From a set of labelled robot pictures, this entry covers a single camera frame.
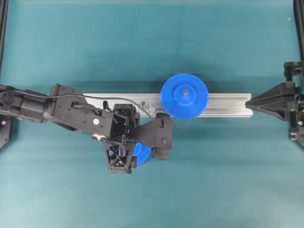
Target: teal mat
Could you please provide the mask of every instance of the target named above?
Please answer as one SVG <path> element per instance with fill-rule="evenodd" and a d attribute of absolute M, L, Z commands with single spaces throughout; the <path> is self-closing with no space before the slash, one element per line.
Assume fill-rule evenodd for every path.
<path fill-rule="evenodd" d="M 299 60 L 292 1 L 10 2 L 0 82 L 49 93 L 159 92 L 189 72 L 257 95 Z M 174 121 L 167 161 L 106 171 L 102 144 L 15 121 L 0 153 L 2 228 L 286 228 L 304 224 L 304 153 L 288 123 Z"/>

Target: robotic arm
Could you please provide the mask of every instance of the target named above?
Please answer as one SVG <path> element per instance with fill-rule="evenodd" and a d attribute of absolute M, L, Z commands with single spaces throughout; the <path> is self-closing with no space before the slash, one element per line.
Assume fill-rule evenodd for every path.
<path fill-rule="evenodd" d="M 131 173 L 136 168 L 133 151 L 136 143 L 152 148 L 153 157 L 165 160 L 172 145 L 173 122 L 170 116 L 158 113 L 152 121 L 140 125 L 140 115 L 132 104 L 115 104 L 113 110 L 99 98 L 103 109 L 88 104 L 82 91 L 54 85 L 50 96 L 0 85 L 0 114 L 46 123 L 51 121 L 67 130 L 91 135 L 104 144 L 107 167 L 114 173 Z M 138 108 L 137 103 L 130 101 Z"/>

